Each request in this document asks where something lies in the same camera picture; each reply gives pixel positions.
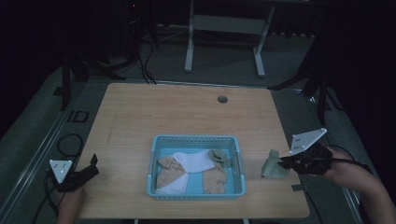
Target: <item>white cloth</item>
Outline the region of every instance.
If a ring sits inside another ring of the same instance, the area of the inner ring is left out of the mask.
[[[156,194],[184,194],[186,191],[187,183],[189,182],[190,175],[188,173],[182,175],[172,183],[157,188]]]
[[[208,155],[209,149],[193,154],[177,152],[172,157],[178,161],[187,173],[198,173],[211,169],[216,164],[210,160]]]

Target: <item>beige cloth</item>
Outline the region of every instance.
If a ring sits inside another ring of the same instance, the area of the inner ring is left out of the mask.
[[[227,175],[223,171],[220,162],[212,169],[204,171],[204,193],[224,193],[224,184],[227,182]]]
[[[166,186],[186,174],[183,166],[172,157],[163,157],[158,163],[163,169],[157,176],[157,188]]]

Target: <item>human hand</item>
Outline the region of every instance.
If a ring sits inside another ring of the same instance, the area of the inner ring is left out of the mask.
[[[85,197],[84,187],[80,187],[73,192],[58,192],[56,196],[60,201],[58,206],[58,220],[57,224],[72,224],[75,223],[78,213],[82,206],[83,198]]]
[[[346,153],[333,150],[334,159],[352,160]],[[360,193],[361,202],[372,223],[396,223],[392,201],[387,190],[370,172],[363,167],[345,161],[333,161],[332,169],[324,175],[337,185]]]

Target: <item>blue plastic basket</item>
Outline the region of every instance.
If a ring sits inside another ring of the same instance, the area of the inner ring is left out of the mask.
[[[232,161],[230,168],[224,168],[227,174],[226,188],[222,194],[205,194],[202,174],[191,174],[184,194],[157,194],[157,176],[161,171],[158,163],[164,156],[176,152],[196,153],[205,149],[222,149]],[[156,200],[234,200],[245,194],[245,174],[242,165],[238,141],[233,136],[216,135],[158,135],[154,138],[148,167],[148,195]]]

